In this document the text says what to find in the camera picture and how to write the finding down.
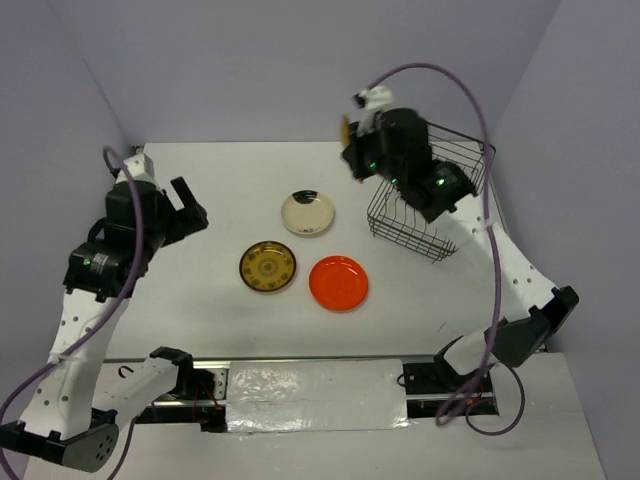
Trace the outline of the yellow patterned plate brown rim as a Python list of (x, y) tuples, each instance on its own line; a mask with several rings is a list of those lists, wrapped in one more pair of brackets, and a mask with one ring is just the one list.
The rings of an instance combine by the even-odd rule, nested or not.
[(339, 140), (342, 149), (346, 149), (350, 145), (350, 122), (347, 115), (343, 115), (340, 120)]

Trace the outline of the cream plate floral print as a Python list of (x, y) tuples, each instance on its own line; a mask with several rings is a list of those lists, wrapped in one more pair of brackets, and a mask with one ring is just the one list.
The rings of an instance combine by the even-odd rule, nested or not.
[(334, 220), (333, 202), (316, 190), (299, 190), (282, 203), (281, 219), (284, 227), (300, 237), (317, 237), (327, 231)]

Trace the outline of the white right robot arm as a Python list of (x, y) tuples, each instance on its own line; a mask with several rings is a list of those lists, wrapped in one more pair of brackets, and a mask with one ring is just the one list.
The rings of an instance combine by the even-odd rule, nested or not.
[(491, 221), (480, 191), (454, 162), (433, 153), (429, 127), (409, 108), (376, 111), (340, 124), (342, 158), (359, 181), (379, 175), (426, 223), (445, 234), (477, 267), (491, 270), (490, 326), (461, 336), (435, 356), (435, 380), (456, 391), (491, 364), (520, 367), (554, 335), (579, 303), (559, 287)]

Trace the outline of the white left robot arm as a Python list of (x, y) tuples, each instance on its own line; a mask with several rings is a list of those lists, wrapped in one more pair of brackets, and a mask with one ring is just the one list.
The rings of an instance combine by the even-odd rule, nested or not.
[(113, 455), (121, 429), (159, 397), (185, 398), (195, 389), (191, 354), (161, 346), (118, 385), (95, 391), (115, 326), (154, 254), (207, 228), (206, 210), (186, 181), (171, 185), (173, 206), (154, 182), (118, 181), (106, 215), (72, 251), (63, 312), (46, 371), (20, 419), (1, 427), (4, 449), (77, 471), (95, 473)]

